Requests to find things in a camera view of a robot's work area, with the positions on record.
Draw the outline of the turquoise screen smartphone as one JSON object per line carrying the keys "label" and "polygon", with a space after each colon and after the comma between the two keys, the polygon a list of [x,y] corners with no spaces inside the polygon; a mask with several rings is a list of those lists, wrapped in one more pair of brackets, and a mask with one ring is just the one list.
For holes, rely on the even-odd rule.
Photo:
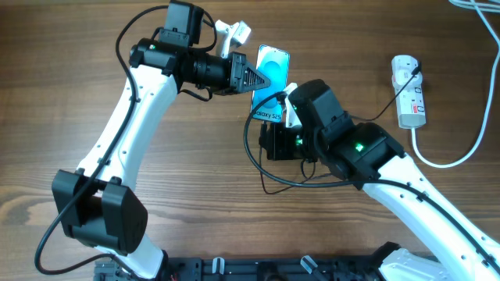
{"label": "turquoise screen smartphone", "polygon": [[[257,55],[257,70],[270,79],[266,88],[252,92],[251,109],[262,100],[287,86],[290,54],[284,50],[261,44]],[[282,107],[276,98],[262,105],[253,116],[267,122],[279,123],[282,119]]]}

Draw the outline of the white power strip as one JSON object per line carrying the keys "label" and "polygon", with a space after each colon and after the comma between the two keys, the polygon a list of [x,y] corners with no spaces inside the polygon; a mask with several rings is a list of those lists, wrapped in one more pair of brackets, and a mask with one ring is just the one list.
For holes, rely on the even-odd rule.
{"label": "white power strip", "polygon": [[391,82],[395,89],[398,125],[416,129],[426,123],[421,64],[410,55],[396,55],[391,60]]}

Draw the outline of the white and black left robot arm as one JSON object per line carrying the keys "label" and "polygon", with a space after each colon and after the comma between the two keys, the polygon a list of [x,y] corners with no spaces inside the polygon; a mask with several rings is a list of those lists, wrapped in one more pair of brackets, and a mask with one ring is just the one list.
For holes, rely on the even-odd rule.
{"label": "white and black left robot arm", "polygon": [[263,89],[270,80],[238,51],[251,32],[214,20],[203,8],[171,1],[166,22],[140,40],[121,65],[123,93],[95,146],[73,172],[52,182],[55,226],[98,250],[134,280],[172,280],[167,253],[146,235],[148,213],[136,196],[138,170],[166,110],[185,84],[209,95]]}

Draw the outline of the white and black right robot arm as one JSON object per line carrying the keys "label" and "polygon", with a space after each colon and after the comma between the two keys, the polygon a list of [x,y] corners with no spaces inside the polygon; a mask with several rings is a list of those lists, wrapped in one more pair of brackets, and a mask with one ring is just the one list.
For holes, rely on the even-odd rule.
{"label": "white and black right robot arm", "polygon": [[337,185],[356,187],[395,214],[454,280],[497,280],[499,244],[476,227],[375,123],[352,122],[323,80],[272,94],[299,125],[260,140],[271,159],[322,162]]}

